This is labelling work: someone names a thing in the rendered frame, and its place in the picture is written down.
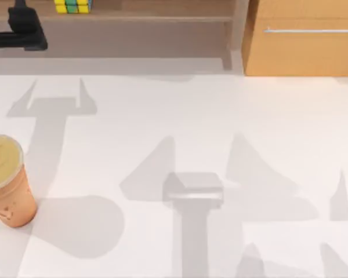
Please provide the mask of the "colourful puzzle cube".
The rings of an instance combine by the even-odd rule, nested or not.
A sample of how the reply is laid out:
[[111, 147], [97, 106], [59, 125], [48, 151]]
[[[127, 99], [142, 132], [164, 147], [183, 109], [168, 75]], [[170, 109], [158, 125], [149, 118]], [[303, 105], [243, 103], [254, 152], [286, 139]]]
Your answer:
[[89, 14], [93, 0], [53, 0], [58, 14]]

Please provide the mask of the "wooden open shelf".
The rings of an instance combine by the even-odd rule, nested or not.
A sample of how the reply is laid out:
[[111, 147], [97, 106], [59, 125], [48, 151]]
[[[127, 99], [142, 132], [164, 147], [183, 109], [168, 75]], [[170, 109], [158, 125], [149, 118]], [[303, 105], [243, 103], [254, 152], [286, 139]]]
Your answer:
[[215, 58], [228, 64], [236, 0], [93, 0], [89, 13], [58, 13], [54, 0], [27, 0], [46, 51], [0, 49], [1, 59]]

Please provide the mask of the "orange cup with clear lid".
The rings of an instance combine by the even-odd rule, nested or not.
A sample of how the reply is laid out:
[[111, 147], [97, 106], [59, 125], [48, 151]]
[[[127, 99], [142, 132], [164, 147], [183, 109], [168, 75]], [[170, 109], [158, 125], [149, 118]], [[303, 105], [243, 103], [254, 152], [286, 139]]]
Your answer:
[[37, 213], [24, 153], [12, 137], [0, 134], [0, 220], [11, 228], [28, 224]]

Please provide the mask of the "wooden cupboard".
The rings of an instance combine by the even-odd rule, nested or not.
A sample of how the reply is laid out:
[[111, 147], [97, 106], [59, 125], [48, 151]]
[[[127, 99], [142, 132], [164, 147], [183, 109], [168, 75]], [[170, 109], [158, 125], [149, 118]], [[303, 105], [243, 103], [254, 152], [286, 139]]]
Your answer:
[[249, 0], [247, 76], [348, 76], [348, 0]]

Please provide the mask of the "wooden drawer front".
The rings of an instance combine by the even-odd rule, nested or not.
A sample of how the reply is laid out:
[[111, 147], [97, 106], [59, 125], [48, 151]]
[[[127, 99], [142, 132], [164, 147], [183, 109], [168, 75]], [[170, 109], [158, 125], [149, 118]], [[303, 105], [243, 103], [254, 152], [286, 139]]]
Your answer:
[[348, 29], [348, 19], [259, 19], [242, 43], [248, 76], [348, 76], [348, 34], [275, 34], [271, 29]]

